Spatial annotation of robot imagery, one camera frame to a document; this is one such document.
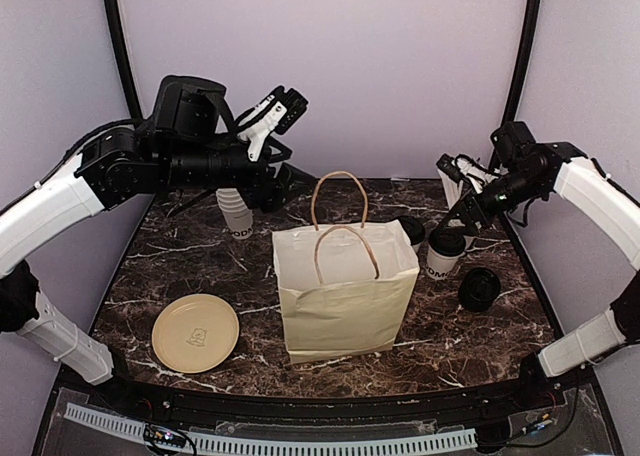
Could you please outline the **cream paper bag with handles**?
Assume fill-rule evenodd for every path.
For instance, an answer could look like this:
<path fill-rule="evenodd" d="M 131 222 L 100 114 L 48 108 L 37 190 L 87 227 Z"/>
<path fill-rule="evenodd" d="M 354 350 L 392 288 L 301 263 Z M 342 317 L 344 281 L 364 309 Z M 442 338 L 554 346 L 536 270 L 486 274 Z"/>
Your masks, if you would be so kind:
<path fill-rule="evenodd" d="M 397 220 L 275 231 L 273 263 L 291 363 L 390 350 L 420 272 Z"/>

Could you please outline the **black plastic cup lid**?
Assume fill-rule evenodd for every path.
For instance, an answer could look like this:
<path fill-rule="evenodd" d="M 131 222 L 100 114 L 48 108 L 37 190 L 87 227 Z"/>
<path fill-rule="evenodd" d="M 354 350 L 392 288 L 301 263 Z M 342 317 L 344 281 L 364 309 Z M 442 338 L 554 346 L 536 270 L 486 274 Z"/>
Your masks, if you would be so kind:
<path fill-rule="evenodd" d="M 429 235 L 429 247 L 443 257 L 459 257 L 466 249 L 466 241 L 456 231 L 433 230 Z"/>

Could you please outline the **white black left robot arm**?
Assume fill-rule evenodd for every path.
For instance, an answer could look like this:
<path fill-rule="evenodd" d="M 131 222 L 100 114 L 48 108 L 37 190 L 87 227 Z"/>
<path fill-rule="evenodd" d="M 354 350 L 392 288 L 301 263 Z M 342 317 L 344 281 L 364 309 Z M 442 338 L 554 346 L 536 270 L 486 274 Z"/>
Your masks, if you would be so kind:
<path fill-rule="evenodd" d="M 234 116 L 217 82 L 162 79 L 151 115 L 102 125 L 1 212 L 1 328 L 70 367 L 120 412 L 141 403 L 124 358 L 97 342 L 48 299 L 28 257 L 75 224 L 131 198 L 183 189 L 234 189 L 251 209 L 273 212 L 302 175 L 280 138 L 305 113 L 307 99 L 277 87 Z"/>

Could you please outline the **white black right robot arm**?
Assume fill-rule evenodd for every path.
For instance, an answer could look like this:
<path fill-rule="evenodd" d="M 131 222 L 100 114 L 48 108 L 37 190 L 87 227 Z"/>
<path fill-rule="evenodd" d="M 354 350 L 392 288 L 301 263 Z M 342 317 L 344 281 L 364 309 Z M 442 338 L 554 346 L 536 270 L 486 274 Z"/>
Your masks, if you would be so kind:
<path fill-rule="evenodd" d="M 523 378 L 511 386 L 510 400 L 530 410 L 547 396 L 548 380 L 638 344 L 639 203 L 596 159 L 569 142 L 536 141 L 521 121 L 504 124 L 491 141 L 498 159 L 493 170 L 465 154 L 438 160 L 449 201 L 440 229 L 475 237 L 497 216 L 555 195 L 582 214 L 581 224 L 569 233 L 580 248 L 606 246 L 588 262 L 599 264 L 618 253 L 630 266 L 630 281 L 615 284 L 620 293 L 601 313 L 523 360 Z"/>

